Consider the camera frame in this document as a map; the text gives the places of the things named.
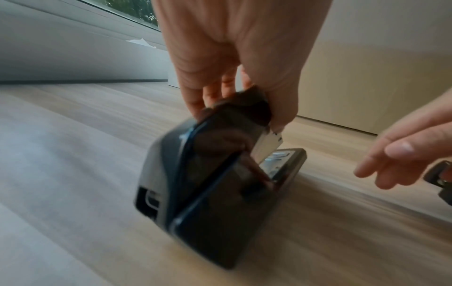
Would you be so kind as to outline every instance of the stapler handle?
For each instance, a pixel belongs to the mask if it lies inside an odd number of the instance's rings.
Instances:
[[[442,161],[424,175],[424,181],[442,188],[438,195],[450,206],[452,206],[452,183],[442,179],[441,174],[446,171],[451,164],[452,163],[449,161]]]

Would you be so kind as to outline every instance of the glossy black stapler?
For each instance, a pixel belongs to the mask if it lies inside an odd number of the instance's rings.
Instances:
[[[280,149],[257,87],[206,108],[157,139],[136,208],[210,261],[232,268],[307,158]]]

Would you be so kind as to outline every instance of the beige wall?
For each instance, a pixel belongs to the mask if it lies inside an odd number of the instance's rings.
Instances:
[[[336,0],[303,69],[299,115],[379,133],[452,86],[452,1]]]

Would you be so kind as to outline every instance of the person's left hand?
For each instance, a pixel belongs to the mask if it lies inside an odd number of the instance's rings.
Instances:
[[[429,164],[452,156],[452,89],[381,134],[355,169],[359,178],[377,173],[375,184],[391,189],[414,184]],[[452,179],[452,170],[442,174]]]

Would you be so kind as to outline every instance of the human hand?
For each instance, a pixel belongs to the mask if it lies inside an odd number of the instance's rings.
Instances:
[[[381,134],[355,169],[359,178],[375,172],[375,184],[391,189],[414,184],[427,166],[452,156],[452,89],[402,118]],[[442,174],[451,180],[452,171]]]
[[[280,132],[298,112],[298,83],[331,0],[153,0],[182,96],[196,117],[244,88],[258,85]]]

